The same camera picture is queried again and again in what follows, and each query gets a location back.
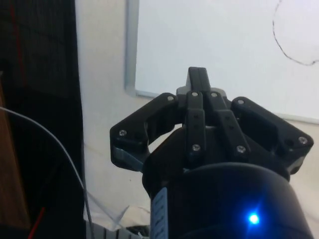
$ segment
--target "white cable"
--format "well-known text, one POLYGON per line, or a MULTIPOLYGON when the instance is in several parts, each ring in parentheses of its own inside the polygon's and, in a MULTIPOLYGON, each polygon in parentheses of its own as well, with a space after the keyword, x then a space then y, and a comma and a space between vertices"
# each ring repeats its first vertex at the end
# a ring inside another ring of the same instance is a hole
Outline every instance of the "white cable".
MULTIPOLYGON (((4 108, 4 107, 0 107, 0 110, 3 110, 3 111, 5 111, 5 112, 11 113, 11 114, 13 114, 13 115, 15 115, 15 116, 19 116, 19 117, 21 117, 21 118, 23 118, 23 119, 25 119, 25 120, 27 120, 27 121, 29 121, 29 122, 32 122, 32 123, 35 124, 36 126, 38 126, 38 127, 40 127, 41 129, 43 129, 48 135, 50 135, 50 136, 59 144, 59 146, 62 148, 63 152, 64 152, 65 155, 67 156, 67 158, 68 158, 68 160, 69 160, 69 162, 70 162, 70 164, 71 164, 71 166, 72 166, 72 168, 73 168, 73 171, 74 171, 75 174, 76 174, 76 177, 77 177, 77 179, 78 179, 78 181, 79 181, 79 183, 80 183, 80 185, 81 185, 81 187, 82 187, 84 193, 87 194, 87 195, 92 199, 92 201, 96 204, 96 206, 98 206, 98 208, 100 208, 113 222, 115 222, 115 223, 116 223, 118 226, 120 226, 121 228, 126 229, 126 228, 125 228, 124 226, 122 226, 119 222, 116 222, 116 221, 111 217, 111 215, 106 212, 106 210, 104 210, 102 207, 100 207, 100 206, 98 205, 97 200, 95 199, 95 197, 94 197, 89 191, 86 190, 86 188, 84 187, 83 182, 82 182, 82 180, 81 180, 81 178, 80 178, 80 175, 79 175, 79 173, 78 173, 78 171, 77 171, 77 169, 76 169, 76 167, 75 167, 75 165, 74 165, 74 163, 73 163, 73 161, 72 161, 72 158, 71 158, 70 154, 68 153, 68 151, 66 150, 66 148, 64 147, 64 145, 61 143, 61 141, 60 141, 51 131, 49 131, 46 127, 44 127, 43 125, 41 125, 41 124, 38 123, 37 121, 35 121, 35 120, 33 120, 33 119, 31 119, 31 118, 29 118, 29 117, 27 117, 27 116, 24 116, 24 115, 22 115, 22 114, 19 114, 19 113, 15 112, 15 111, 9 110, 9 109, 4 108)), ((89 210, 88 210, 88 207, 87 207, 87 214, 88 214, 88 217, 89 217, 90 212, 89 212, 89 210)))

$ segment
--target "wooden panel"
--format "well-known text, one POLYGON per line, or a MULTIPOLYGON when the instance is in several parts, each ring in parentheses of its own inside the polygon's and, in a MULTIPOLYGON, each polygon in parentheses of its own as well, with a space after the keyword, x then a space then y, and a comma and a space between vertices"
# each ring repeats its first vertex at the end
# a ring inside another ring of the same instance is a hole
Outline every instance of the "wooden panel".
MULTIPOLYGON (((0 106, 4 106, 1 81, 0 106)), ((0 111, 0 224, 30 228, 18 161, 4 111, 0 111)))

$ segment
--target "whiteboard frame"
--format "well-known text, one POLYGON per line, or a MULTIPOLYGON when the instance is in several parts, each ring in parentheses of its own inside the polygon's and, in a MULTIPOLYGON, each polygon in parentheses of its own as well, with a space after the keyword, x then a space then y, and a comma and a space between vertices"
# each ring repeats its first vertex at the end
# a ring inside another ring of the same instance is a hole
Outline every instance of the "whiteboard frame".
MULTIPOLYGON (((126 55, 125 55, 125 91, 130 96, 155 98, 158 94, 137 91, 135 88, 136 81, 136 61, 138 46, 139 30, 139 10, 140 0, 127 0, 126 7, 126 55)), ((311 124, 319 124, 319 119, 307 117, 292 116, 287 114, 276 114, 285 120, 293 120, 311 124)))

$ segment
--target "whiteboard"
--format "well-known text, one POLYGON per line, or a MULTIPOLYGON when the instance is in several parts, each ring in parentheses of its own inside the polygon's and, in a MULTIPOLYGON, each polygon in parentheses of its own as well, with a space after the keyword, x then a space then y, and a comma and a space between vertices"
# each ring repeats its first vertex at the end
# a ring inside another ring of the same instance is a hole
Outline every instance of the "whiteboard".
POLYGON ((176 93, 188 67, 205 67, 230 100, 319 120, 319 1, 129 2, 126 81, 138 95, 176 93))

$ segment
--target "cable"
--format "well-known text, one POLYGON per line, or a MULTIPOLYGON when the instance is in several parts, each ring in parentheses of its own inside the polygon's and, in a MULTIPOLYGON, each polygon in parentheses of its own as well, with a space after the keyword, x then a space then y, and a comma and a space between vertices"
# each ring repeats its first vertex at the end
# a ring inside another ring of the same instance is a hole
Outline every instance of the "cable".
POLYGON ((15 112, 15 111, 9 110, 9 109, 4 108, 4 107, 0 107, 0 110, 3 110, 3 111, 5 111, 5 112, 8 112, 8 113, 13 114, 13 115, 15 115, 15 116, 18 116, 18 117, 20 117, 20 118, 23 118, 23 119, 25 119, 25 120, 27 120, 27 121, 29 121, 29 122, 35 124, 36 126, 38 126, 39 128, 41 128, 42 130, 44 130, 49 136, 51 136, 51 137, 58 143, 58 145, 62 148, 62 150, 63 150, 63 152, 65 153, 67 159, 69 160, 69 162, 70 162, 70 164, 71 164, 71 166, 72 166, 72 168, 73 168, 73 171, 74 171, 74 173, 75 173, 75 175, 76 175, 76 177, 77 177, 77 179, 78 179, 78 181, 79 181, 79 183, 80 183, 80 185, 81 185, 81 187, 82 187, 82 189, 83 189, 83 192, 84 192, 84 203, 85 203, 85 206, 86 206, 86 212, 87 212, 87 216, 88 216, 88 221, 89 221, 89 226, 90 226, 91 235, 93 236, 92 239, 95 239, 95 238, 94 238, 94 232, 93 232, 93 224, 92 224, 91 213, 90 213, 90 210, 89 210, 89 203, 88 203, 88 200, 87 200, 88 197, 90 197, 90 199, 92 199, 92 201, 93 201, 113 222, 115 222, 115 223, 116 223, 117 225, 119 225, 121 228, 123 228, 123 229, 126 230, 126 228, 125 228, 124 226, 122 226, 119 222, 116 222, 116 221, 112 218, 112 216, 111 216, 108 212, 106 212, 106 210, 103 209, 103 207, 99 206, 99 203, 97 202, 97 200, 95 199, 95 197, 94 197, 89 191, 86 190, 86 186, 85 186, 85 184, 83 184, 83 182, 82 182, 82 180, 81 180, 81 178, 80 178, 80 175, 79 175, 79 173, 78 173, 78 171, 77 171, 77 169, 76 169, 76 167, 75 167, 75 165, 74 165, 74 163, 73 163, 73 161, 72 161, 72 158, 71 158, 70 154, 68 153, 68 151, 66 150, 66 148, 64 147, 64 145, 61 143, 61 141, 60 141, 51 131, 49 131, 46 127, 44 127, 43 125, 41 125, 41 124, 38 123, 37 121, 35 121, 35 120, 33 120, 33 119, 31 119, 31 118, 29 118, 29 117, 27 117, 27 116, 24 116, 24 115, 22 115, 22 114, 19 114, 19 113, 15 112))

